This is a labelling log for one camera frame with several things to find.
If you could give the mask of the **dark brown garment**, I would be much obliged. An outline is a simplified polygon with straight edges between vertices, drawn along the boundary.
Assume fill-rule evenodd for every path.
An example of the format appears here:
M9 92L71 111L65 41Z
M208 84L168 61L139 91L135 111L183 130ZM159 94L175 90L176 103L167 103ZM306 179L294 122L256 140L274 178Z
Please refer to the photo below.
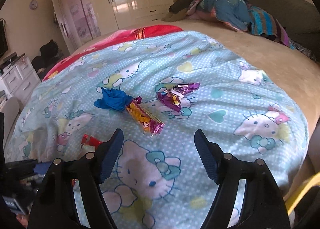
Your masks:
M169 8L168 13L162 18L163 22L175 22L183 20L193 0L176 0Z

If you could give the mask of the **small red white wrapper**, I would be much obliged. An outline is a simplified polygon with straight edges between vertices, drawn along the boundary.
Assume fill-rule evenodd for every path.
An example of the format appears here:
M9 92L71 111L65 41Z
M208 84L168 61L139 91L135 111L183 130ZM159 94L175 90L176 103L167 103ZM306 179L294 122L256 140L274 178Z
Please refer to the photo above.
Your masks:
M96 139L95 137L84 134L81 141L81 149L86 152L95 152L95 150L102 143L102 141Z

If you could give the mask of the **red pink blanket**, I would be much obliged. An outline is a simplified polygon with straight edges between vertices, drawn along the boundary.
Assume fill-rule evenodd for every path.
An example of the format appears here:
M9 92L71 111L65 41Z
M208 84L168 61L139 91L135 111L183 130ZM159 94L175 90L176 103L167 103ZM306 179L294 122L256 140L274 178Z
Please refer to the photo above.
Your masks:
M170 24L157 24L149 27L141 27L137 29L130 30L118 30L112 35L105 37L104 39L90 45L89 47L80 50L78 53L74 53L71 56L63 59L57 63L53 68L46 74L42 81L46 81L50 78L56 76L59 72L75 63L78 59L86 56L89 53L97 52L99 50L105 49L110 46L118 45L125 42L131 42L136 40L142 40L157 36L163 36L171 33L176 33L182 31L178 26L173 26Z

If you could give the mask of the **blue floral folded duvet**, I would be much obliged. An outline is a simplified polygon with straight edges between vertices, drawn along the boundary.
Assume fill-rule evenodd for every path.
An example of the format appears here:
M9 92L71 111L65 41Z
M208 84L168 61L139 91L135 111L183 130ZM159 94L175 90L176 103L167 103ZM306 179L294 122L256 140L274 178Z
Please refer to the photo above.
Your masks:
M251 24L248 0L193 0L186 15L210 22L221 22L240 32L249 31Z

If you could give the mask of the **purple candy wrapper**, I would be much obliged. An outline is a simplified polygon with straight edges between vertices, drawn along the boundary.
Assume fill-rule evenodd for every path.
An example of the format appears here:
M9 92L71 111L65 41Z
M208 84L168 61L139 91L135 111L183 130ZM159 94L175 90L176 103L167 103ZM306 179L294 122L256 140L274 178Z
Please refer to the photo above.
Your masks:
M173 111L180 112L187 95L198 90L200 83L169 83L156 94L157 99Z

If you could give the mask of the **pink cartoon door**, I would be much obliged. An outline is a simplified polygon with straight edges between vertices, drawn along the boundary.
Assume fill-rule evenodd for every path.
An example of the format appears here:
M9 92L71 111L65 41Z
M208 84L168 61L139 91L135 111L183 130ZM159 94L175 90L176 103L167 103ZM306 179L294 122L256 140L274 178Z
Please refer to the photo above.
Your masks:
M101 35L91 0L66 0L81 45Z

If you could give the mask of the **blue wrapper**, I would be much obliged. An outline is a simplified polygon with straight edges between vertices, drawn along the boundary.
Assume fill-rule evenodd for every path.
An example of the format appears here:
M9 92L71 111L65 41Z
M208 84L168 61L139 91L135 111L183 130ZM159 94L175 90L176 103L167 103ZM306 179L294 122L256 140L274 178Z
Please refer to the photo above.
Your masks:
M124 91L118 89L102 88L101 91L103 97L94 102L94 106L100 109L112 109L123 112L133 100L132 96L129 96Z

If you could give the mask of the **round wall clock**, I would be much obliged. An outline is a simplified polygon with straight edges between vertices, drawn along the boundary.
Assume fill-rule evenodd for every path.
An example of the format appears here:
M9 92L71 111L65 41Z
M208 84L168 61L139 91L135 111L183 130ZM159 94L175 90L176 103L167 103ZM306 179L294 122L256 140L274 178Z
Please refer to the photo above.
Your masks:
M31 0L31 2L29 3L29 8L31 10L36 10L38 7L38 2L36 0Z

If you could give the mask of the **yellow rimmed trash bin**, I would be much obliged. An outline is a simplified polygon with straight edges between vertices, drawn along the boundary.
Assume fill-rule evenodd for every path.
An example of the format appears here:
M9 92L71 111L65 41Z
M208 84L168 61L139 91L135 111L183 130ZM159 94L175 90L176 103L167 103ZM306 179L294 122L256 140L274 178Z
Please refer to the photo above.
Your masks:
M312 187L320 185L320 172L311 176L290 195L290 197L285 201L285 206L287 210L287 215L290 215L295 207L299 204L302 198L308 193Z

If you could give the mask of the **grey upholstered headboard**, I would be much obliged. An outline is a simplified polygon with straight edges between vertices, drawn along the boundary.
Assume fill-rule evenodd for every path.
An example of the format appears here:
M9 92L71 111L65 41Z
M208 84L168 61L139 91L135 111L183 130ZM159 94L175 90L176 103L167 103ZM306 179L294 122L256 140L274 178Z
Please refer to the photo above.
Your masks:
M291 40L319 57L319 11L305 0L247 0L253 18L266 14Z

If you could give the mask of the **orange snack wrapper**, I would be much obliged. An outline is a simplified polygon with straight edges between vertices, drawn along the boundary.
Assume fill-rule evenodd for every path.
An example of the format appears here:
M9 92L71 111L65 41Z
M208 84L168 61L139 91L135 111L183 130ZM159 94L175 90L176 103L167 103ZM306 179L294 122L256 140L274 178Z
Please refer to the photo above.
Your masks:
M163 130L165 123L162 122L157 116L143 107L141 97L132 99L128 106L127 112L137 122L145 133L151 135L159 135Z

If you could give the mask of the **light blue cartoon quilt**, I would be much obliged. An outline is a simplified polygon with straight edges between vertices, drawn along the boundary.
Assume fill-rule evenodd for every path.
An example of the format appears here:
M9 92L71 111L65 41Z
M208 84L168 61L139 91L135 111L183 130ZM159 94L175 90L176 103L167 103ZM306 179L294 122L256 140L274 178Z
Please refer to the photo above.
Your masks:
M85 134L124 144L101 191L119 228L199 228L217 185L194 144L200 129L240 160L261 158L287 191L308 123L264 70L197 31L120 43L40 83L7 143L7 161L75 160Z

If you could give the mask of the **striped colourful blanket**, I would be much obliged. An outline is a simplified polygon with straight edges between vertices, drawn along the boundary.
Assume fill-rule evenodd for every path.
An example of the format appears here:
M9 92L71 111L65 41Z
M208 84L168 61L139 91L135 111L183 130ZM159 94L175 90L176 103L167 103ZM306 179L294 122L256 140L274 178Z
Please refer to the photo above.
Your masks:
M262 36L268 40L294 49L285 29L276 18L274 18L265 10L256 6L251 6L248 12L252 20L251 34Z

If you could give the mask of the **white drawer cabinet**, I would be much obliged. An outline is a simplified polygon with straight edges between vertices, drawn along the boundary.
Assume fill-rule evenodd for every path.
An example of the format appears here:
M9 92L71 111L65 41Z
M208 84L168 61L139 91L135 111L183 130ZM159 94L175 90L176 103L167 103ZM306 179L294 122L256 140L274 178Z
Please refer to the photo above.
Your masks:
M15 98L22 110L40 83L29 57L23 54L4 69L1 76L1 91L5 91L7 99Z

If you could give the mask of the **dark clothes on cabinet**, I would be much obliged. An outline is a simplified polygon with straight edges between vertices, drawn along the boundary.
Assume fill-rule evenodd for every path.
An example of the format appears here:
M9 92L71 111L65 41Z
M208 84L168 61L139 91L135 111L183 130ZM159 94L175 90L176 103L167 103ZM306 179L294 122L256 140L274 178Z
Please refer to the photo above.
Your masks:
M31 61L31 64L42 81L46 74L63 58L64 54L57 43L54 40L50 40L40 48L40 55L36 56Z

